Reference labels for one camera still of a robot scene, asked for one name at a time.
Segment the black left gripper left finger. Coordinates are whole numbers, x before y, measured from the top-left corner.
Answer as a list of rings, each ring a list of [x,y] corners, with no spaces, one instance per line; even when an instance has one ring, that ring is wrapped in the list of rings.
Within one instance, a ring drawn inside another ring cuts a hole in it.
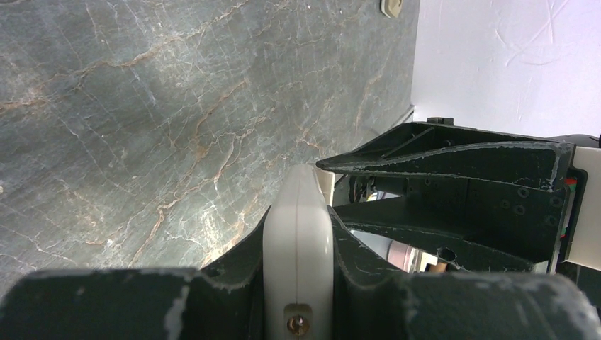
[[[1,338],[262,339],[263,231],[201,269],[32,272],[1,300]]]

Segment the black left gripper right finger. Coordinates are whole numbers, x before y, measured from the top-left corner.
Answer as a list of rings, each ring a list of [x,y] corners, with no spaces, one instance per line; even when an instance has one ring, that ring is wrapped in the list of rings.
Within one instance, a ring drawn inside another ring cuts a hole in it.
[[[600,319],[563,276],[409,274],[351,234],[334,235],[335,339],[599,339]]]

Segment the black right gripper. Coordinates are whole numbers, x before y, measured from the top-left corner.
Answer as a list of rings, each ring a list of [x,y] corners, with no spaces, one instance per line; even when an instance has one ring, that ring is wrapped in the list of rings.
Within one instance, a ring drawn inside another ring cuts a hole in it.
[[[349,229],[407,244],[458,271],[553,273],[570,200],[583,187],[575,151],[570,142],[412,122],[316,165],[355,176],[467,179],[466,221],[405,197],[334,210]]]

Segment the white remote control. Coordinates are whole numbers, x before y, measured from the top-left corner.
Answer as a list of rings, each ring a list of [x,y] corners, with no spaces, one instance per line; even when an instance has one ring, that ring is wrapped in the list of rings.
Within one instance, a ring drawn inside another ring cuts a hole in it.
[[[331,339],[332,221],[315,168],[290,168],[264,221],[267,339]]]

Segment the beige remote control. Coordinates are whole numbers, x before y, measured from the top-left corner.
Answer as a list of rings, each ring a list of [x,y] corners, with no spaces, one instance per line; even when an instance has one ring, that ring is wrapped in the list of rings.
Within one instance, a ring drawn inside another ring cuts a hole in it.
[[[397,18],[403,7],[403,0],[380,0],[380,11],[387,18]]]

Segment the white battery cover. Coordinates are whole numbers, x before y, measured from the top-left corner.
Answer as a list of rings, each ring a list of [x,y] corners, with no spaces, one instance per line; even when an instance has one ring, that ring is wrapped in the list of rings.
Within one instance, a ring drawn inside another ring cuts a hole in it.
[[[325,202],[332,206],[336,181],[335,174],[331,171],[325,171],[319,168],[315,169],[315,173]]]

